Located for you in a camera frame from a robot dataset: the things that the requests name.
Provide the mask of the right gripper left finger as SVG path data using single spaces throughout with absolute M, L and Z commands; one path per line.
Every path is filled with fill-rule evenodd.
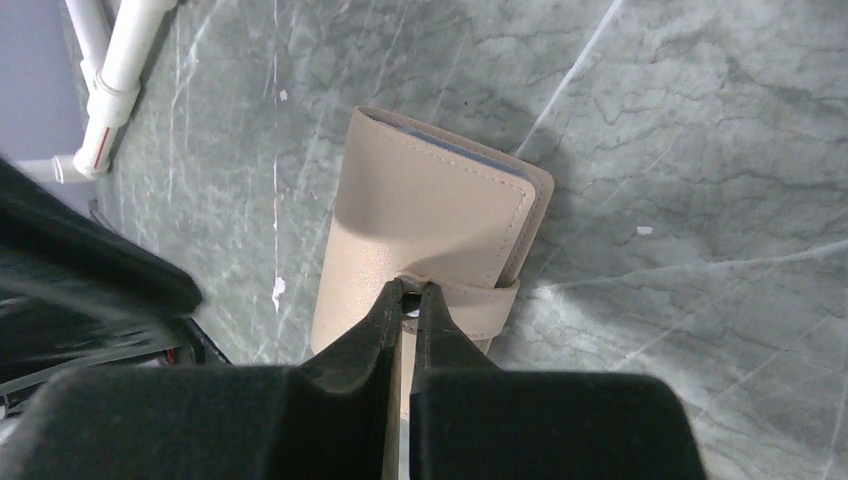
M 36 395 L 5 479 L 394 479 L 403 284 L 298 366 L 93 367 Z

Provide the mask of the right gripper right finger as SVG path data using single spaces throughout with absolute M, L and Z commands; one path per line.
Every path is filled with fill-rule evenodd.
M 414 479 L 702 479 L 678 396 L 642 374 L 504 370 L 419 290 L 410 395 Z

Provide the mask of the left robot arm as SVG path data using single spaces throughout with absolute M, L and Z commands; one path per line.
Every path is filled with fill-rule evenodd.
M 1 413 L 97 365 L 223 364 L 189 274 L 1 165 Z

